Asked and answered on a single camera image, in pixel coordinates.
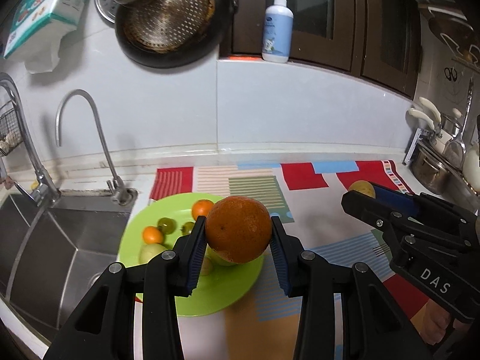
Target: tissue box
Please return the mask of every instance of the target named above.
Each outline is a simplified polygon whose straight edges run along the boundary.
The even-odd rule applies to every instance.
[[[77,28],[86,0],[23,0],[15,13],[4,58],[25,61],[30,73],[52,71],[62,37]]]

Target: white bottle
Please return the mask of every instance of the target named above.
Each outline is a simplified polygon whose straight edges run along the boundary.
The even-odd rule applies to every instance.
[[[285,63],[289,60],[292,40],[293,13],[287,0],[274,0],[265,11],[262,58],[265,61]]]

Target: water faucet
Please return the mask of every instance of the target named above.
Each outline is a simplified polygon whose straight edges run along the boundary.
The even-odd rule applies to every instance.
[[[88,104],[90,104],[90,107],[92,108],[93,117],[95,119],[95,125],[97,126],[98,136],[102,144],[103,152],[106,157],[106,162],[109,164],[109,168],[113,176],[113,179],[111,181],[108,180],[106,182],[112,194],[112,201],[119,205],[126,205],[131,201],[132,195],[128,191],[128,189],[125,187],[125,184],[123,183],[122,178],[117,174],[117,171],[115,170],[115,167],[113,165],[112,158],[110,157],[110,152],[107,147],[107,142],[105,141],[105,136],[103,135],[102,125],[100,123],[100,116],[98,115],[97,106],[95,105],[95,102],[93,101],[92,96],[90,96],[90,94],[84,91],[83,89],[74,89],[73,91],[68,92],[66,96],[62,99],[60,104],[58,105],[57,120],[55,124],[55,136],[57,139],[57,146],[60,147],[62,145],[60,140],[60,121],[62,118],[63,108],[65,107],[68,100],[70,100],[72,97],[76,95],[79,95],[83,97],[85,100],[87,100]]]
[[[38,157],[37,150],[33,145],[32,137],[28,131],[28,126],[23,113],[22,101],[18,94],[18,89],[14,80],[7,73],[0,73],[0,86],[2,86],[10,97],[15,115],[18,120],[18,127],[20,128],[20,134],[22,135],[25,148],[28,153],[28,157],[35,169],[35,175],[37,176],[38,186],[32,190],[31,193],[25,191],[18,183],[15,183],[17,189],[30,200],[32,200],[37,206],[42,204],[45,198],[49,198],[52,203],[60,198],[60,192],[57,190],[50,174],[42,165],[40,158]]]

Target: metal rack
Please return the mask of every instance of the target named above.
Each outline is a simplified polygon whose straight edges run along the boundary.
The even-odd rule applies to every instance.
[[[9,101],[0,107],[0,157],[8,155],[22,142],[17,115]]]

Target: wooden cabinet door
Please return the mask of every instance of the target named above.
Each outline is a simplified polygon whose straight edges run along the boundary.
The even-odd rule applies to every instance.
[[[261,54],[266,7],[273,0],[237,0],[233,54]],[[350,71],[354,0],[287,0],[293,12],[290,58]]]
[[[366,0],[362,76],[413,97],[419,68],[420,18],[414,0]]]

